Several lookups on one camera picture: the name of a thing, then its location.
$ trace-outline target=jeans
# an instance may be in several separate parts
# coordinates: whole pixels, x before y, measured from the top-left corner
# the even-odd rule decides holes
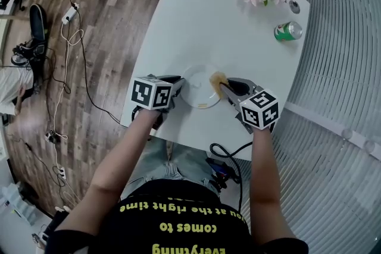
[[[152,137],[120,196],[121,200],[144,183],[156,179],[191,181],[205,186],[219,196],[217,189],[210,183],[213,171],[206,158],[207,154],[203,150],[174,143],[171,158],[168,160],[167,142]]]

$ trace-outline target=electrical outlet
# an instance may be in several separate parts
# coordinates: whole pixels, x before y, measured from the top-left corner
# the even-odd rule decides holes
[[[59,167],[58,170],[60,171],[60,174],[64,180],[66,180],[66,171],[64,167]]]
[[[63,24],[67,24],[70,20],[73,19],[73,17],[76,15],[77,10],[73,7],[70,7],[70,9],[66,12],[65,16],[62,18]]]

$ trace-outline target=person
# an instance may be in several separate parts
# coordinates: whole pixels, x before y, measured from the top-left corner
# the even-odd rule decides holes
[[[170,155],[165,141],[147,142],[159,114],[139,111],[49,237],[47,254],[308,253],[281,211],[269,129],[254,129],[250,234],[243,216],[220,202],[204,151],[173,144]]]
[[[18,115],[33,94],[33,71],[26,66],[3,67],[0,60],[0,113]]]

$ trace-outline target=hand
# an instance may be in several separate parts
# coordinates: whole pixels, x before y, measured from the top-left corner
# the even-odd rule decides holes
[[[20,88],[18,89],[18,97],[22,98],[25,94],[26,88],[25,85],[21,85]]]

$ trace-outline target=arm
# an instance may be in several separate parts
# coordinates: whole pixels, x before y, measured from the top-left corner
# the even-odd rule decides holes
[[[21,112],[21,103],[23,102],[23,96],[25,94],[25,90],[26,90],[26,88],[24,85],[22,85],[18,90],[17,102],[16,102],[16,105],[14,107],[14,114],[15,115],[19,115]]]
[[[117,204],[159,114],[145,109],[139,111],[122,140],[96,169],[85,197],[57,230],[97,235],[102,220]]]
[[[251,234],[257,244],[296,238],[280,208],[280,179],[268,128],[253,128],[250,215]]]

